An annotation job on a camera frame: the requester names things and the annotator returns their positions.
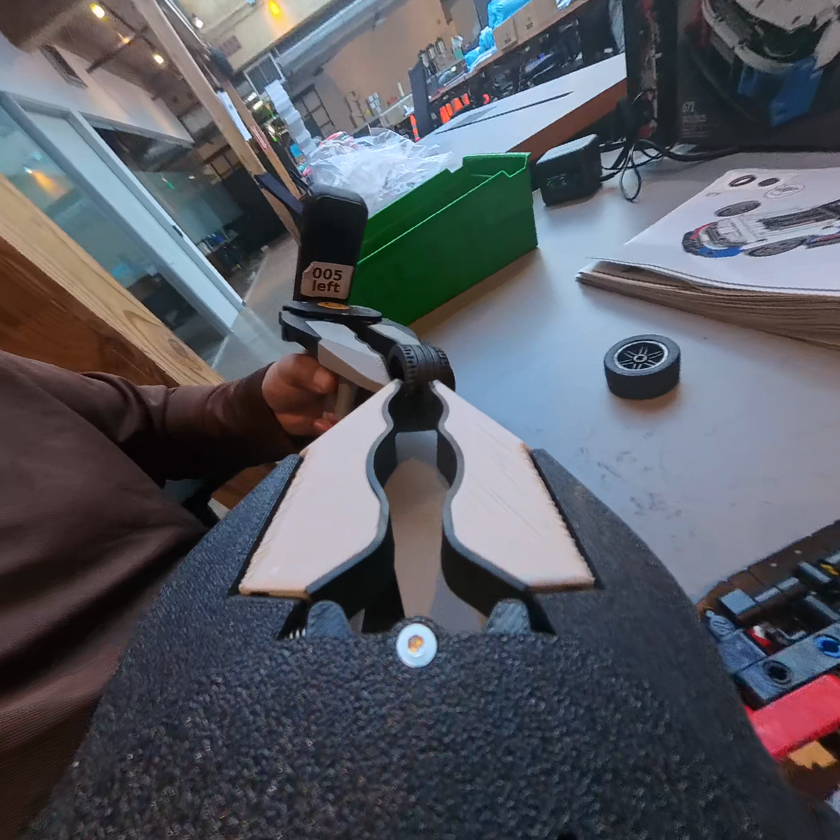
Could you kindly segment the toy brick car chassis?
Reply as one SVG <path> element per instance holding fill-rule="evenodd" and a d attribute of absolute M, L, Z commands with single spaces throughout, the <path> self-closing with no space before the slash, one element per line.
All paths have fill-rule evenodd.
<path fill-rule="evenodd" d="M 718 582 L 697 611 L 762 745 L 838 812 L 838 522 Z"/>

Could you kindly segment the black toy car wheel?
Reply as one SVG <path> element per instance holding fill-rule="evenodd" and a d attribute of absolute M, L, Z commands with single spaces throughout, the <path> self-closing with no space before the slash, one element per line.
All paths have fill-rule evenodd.
<path fill-rule="evenodd" d="M 681 352 L 672 339 L 638 334 L 615 343 L 603 360 L 608 390 L 630 400 L 664 396 L 679 383 Z"/>
<path fill-rule="evenodd" d="M 407 395 L 420 394 L 434 382 L 443 383 L 451 391 L 456 388 L 455 373 L 446 352 L 431 344 L 395 344 L 385 363 L 392 379 L 402 383 L 401 391 Z"/>

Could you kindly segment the person's brown shirt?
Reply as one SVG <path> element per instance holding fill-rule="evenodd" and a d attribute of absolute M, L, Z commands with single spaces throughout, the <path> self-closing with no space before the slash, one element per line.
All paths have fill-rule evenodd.
<path fill-rule="evenodd" d="M 2 838 L 83 739 L 138 615 L 204 528 L 79 415 L 2 419 Z"/>

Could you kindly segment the grey desk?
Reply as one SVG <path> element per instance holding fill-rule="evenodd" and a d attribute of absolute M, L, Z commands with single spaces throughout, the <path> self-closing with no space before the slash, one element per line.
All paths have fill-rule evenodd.
<path fill-rule="evenodd" d="M 539 247 L 413 324 L 444 349 L 457 393 L 545 449 L 612 509 L 692 600 L 838 519 L 838 353 L 582 286 L 578 271 L 726 171 L 813 169 L 836 153 L 738 154 L 643 168 L 640 197 L 609 183 L 532 205 Z M 657 333 L 679 386 L 628 401 L 604 353 Z"/>

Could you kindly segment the open instruction book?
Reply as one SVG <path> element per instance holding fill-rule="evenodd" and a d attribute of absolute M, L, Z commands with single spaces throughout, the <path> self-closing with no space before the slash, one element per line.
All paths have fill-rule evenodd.
<path fill-rule="evenodd" d="M 838 350 L 839 169 L 727 171 L 576 278 Z"/>

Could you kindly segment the blue plastic bag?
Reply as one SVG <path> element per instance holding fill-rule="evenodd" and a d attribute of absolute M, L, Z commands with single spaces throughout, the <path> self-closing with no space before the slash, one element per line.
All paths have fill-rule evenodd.
<path fill-rule="evenodd" d="M 465 53 L 468 70 L 498 52 L 525 42 L 544 16 L 552 17 L 556 3 L 526 1 L 480 2 L 486 11 L 486 26 L 480 30 L 477 47 Z"/>

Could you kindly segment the glass partition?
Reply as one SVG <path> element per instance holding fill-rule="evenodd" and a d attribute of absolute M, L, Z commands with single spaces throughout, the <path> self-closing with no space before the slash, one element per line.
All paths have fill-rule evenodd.
<path fill-rule="evenodd" d="M 281 354 L 246 298 L 284 229 L 229 150 L 204 159 L 3 92 L 2 173 L 216 372 Z"/>

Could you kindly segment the orange plastic items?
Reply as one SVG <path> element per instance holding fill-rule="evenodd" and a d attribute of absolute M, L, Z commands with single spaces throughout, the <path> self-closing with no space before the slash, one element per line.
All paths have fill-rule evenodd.
<path fill-rule="evenodd" d="M 439 125 L 446 125 L 460 114 L 486 106 L 492 101 L 486 92 L 462 91 L 458 95 L 442 100 L 437 109 Z"/>

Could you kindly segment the person's left hand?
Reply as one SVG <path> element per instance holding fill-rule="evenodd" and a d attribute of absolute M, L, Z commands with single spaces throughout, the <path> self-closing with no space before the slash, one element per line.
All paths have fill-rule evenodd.
<path fill-rule="evenodd" d="M 340 419 L 329 410 L 339 390 L 338 376 L 307 353 L 290 354 L 266 368 L 262 396 L 290 436 L 313 438 Z"/>

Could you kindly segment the wooden frame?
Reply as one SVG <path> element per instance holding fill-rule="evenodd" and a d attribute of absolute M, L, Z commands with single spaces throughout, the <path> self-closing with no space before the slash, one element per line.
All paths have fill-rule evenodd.
<path fill-rule="evenodd" d="M 139 385 L 223 381 L 4 175 L 1 349 Z"/>

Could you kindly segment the grey workbench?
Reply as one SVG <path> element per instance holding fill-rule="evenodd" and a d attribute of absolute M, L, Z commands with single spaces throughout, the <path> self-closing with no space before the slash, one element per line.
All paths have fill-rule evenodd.
<path fill-rule="evenodd" d="M 567 76 L 462 112 L 419 143 L 452 156 L 546 151 L 608 117 L 627 93 L 624 54 L 604 59 Z"/>

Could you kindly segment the clear plastic bags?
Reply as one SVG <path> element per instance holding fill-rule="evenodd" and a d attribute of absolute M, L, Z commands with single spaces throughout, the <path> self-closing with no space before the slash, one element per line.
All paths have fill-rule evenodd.
<path fill-rule="evenodd" d="M 397 199 L 446 171 L 452 154 L 389 129 L 354 137 L 336 132 L 308 156 L 304 176 L 311 186 L 358 194 L 373 216 Z"/>

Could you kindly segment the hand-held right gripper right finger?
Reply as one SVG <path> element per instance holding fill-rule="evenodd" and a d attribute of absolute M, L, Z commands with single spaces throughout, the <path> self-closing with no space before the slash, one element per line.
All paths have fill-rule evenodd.
<path fill-rule="evenodd" d="M 441 382 L 437 470 L 448 483 L 442 572 L 462 601 L 534 601 L 588 590 L 595 574 L 529 446 Z"/>

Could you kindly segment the black power adapter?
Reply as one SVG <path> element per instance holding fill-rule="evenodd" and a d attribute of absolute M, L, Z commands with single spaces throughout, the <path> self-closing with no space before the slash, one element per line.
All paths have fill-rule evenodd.
<path fill-rule="evenodd" d="M 597 134 L 545 152 L 532 166 L 532 185 L 548 207 L 598 192 L 602 186 L 602 154 Z"/>

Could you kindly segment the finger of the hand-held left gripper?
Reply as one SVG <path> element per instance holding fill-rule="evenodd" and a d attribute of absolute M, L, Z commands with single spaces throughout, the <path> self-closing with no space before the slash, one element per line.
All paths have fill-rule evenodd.
<path fill-rule="evenodd" d="M 380 390 L 392 380 L 382 356 L 342 324 L 319 324 L 318 362 L 364 390 Z"/>
<path fill-rule="evenodd" d="M 422 343 L 412 330 L 391 320 L 365 324 L 359 329 L 359 339 L 382 358 L 387 358 L 396 345 Z"/>

